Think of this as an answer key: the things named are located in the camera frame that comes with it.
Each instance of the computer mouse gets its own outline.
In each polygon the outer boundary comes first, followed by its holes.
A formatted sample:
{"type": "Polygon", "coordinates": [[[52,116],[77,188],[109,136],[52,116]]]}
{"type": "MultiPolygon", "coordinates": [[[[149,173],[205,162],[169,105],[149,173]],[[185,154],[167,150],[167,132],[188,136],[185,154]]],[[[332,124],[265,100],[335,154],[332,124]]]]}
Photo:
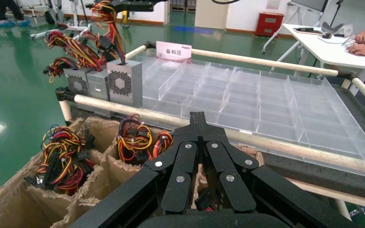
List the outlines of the computer mouse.
{"type": "Polygon", "coordinates": [[[324,39],[329,39],[331,37],[332,37],[332,35],[329,34],[329,33],[326,33],[326,34],[322,35],[322,38],[324,38],[324,39]]]}

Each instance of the wooden pallet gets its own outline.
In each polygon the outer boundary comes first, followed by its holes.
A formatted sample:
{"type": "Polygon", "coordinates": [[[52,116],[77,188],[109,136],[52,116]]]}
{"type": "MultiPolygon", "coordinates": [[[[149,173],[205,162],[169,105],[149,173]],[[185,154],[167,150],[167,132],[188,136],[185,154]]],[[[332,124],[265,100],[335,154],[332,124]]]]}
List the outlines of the wooden pallet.
{"type": "Polygon", "coordinates": [[[185,7],[171,7],[171,10],[185,12],[185,7]]]}

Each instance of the black wire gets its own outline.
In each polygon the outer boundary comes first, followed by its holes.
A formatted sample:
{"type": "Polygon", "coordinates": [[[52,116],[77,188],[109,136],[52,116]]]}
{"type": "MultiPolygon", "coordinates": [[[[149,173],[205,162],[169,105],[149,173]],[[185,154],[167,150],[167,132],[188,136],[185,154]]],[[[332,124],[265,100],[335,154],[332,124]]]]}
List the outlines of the black wire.
{"type": "Polygon", "coordinates": [[[83,4],[83,0],[80,0],[80,3],[82,4],[83,15],[85,15],[86,27],[89,27],[89,24],[87,23],[87,16],[86,16],[85,5],[83,4]]]}
{"type": "Polygon", "coordinates": [[[231,4],[231,3],[235,3],[238,2],[240,0],[233,0],[233,1],[227,1],[227,2],[222,2],[222,1],[216,1],[216,0],[212,0],[214,3],[216,4],[220,4],[220,5],[227,5],[227,4],[231,4]]]}

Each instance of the sign label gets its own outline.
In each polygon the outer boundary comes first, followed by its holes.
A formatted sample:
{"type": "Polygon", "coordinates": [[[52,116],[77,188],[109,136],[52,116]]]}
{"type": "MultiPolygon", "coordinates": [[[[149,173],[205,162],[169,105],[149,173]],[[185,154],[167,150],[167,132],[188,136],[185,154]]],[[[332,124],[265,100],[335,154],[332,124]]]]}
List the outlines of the sign label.
{"type": "Polygon", "coordinates": [[[191,58],[192,46],[156,41],[156,56],[165,59],[191,58]]]}

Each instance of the red cabinet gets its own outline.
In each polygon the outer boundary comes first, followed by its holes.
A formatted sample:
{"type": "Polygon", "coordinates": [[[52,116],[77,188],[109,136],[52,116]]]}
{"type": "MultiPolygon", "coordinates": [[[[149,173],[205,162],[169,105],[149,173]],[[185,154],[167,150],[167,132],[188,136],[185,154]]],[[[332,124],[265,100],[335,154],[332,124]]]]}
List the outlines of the red cabinet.
{"type": "Polygon", "coordinates": [[[284,15],[281,13],[259,13],[256,36],[271,37],[282,24],[284,15]]]}

